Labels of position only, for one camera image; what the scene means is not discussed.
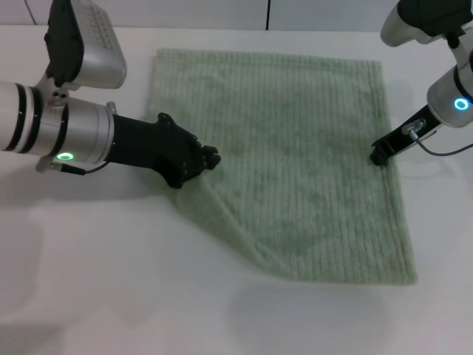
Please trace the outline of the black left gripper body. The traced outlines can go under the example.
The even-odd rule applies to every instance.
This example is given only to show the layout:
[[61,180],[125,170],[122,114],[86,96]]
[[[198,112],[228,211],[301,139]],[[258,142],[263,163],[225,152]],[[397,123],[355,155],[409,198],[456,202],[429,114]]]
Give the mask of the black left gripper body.
[[152,170],[179,189],[206,168],[197,137],[160,113],[154,123],[114,115],[112,147],[106,161]]

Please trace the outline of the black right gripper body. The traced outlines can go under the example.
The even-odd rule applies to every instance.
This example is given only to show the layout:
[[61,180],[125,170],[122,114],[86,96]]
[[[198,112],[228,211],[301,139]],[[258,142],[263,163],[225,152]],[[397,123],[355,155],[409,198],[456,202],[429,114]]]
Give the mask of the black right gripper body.
[[416,139],[428,138],[440,125],[440,121],[426,105],[398,128],[376,140],[372,144],[371,155],[395,156],[415,144]]

